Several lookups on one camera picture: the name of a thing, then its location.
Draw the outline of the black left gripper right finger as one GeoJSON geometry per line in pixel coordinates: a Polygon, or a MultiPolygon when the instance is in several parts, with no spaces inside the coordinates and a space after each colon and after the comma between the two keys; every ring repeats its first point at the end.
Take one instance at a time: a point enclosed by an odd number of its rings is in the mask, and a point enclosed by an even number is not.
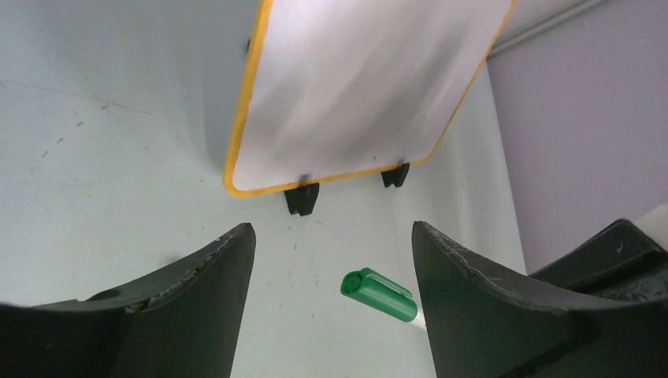
{"type": "Polygon", "coordinates": [[[439,377],[664,377],[667,298],[623,302],[515,272],[424,221],[414,268],[439,377]]]}

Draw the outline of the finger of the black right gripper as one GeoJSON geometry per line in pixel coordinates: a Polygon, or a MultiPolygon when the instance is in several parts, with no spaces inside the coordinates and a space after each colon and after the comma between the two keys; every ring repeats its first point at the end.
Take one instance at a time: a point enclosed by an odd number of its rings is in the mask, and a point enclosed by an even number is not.
{"type": "Polygon", "coordinates": [[[617,220],[530,275],[585,295],[623,302],[667,298],[667,252],[629,220],[617,220]]]}

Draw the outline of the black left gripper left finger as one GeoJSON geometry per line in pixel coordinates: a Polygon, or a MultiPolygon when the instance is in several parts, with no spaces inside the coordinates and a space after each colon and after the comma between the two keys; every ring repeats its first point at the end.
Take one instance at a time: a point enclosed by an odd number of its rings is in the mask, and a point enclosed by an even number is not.
{"type": "Polygon", "coordinates": [[[242,223],[87,300],[2,304],[2,376],[230,376],[255,245],[242,223]]]}

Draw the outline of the green marker cap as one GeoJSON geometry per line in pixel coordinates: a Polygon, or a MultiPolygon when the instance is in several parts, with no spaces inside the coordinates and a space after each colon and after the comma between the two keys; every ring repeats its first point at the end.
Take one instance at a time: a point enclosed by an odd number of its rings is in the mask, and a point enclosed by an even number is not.
{"type": "Polygon", "coordinates": [[[411,291],[371,268],[347,273],[340,293],[404,323],[415,322],[420,314],[411,291]]]}

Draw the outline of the yellow framed whiteboard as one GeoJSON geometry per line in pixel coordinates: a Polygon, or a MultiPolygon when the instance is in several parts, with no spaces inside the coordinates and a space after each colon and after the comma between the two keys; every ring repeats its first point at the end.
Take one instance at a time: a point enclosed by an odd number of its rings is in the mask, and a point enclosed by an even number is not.
{"type": "Polygon", "coordinates": [[[222,175],[238,198],[430,159],[512,1],[263,1],[222,175]]]}

